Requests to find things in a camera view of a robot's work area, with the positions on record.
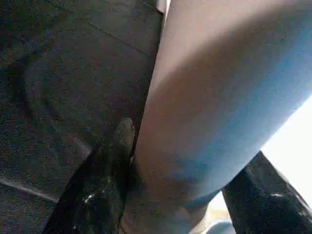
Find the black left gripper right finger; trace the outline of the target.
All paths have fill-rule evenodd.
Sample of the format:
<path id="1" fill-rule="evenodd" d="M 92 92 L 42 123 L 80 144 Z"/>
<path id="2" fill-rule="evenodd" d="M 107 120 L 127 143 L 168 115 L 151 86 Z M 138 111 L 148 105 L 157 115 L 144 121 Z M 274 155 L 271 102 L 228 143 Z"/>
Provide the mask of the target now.
<path id="1" fill-rule="evenodd" d="M 222 190 L 238 234 L 310 234 L 312 210 L 262 152 Z"/>

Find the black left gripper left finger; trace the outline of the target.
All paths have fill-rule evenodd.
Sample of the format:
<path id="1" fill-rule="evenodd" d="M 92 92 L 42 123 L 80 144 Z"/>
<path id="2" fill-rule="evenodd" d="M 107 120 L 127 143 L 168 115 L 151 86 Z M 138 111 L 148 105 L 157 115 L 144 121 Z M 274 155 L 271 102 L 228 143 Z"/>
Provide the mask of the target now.
<path id="1" fill-rule="evenodd" d="M 75 171 L 56 204 L 45 234 L 117 234 L 128 190 L 135 127 L 129 117 Z"/>

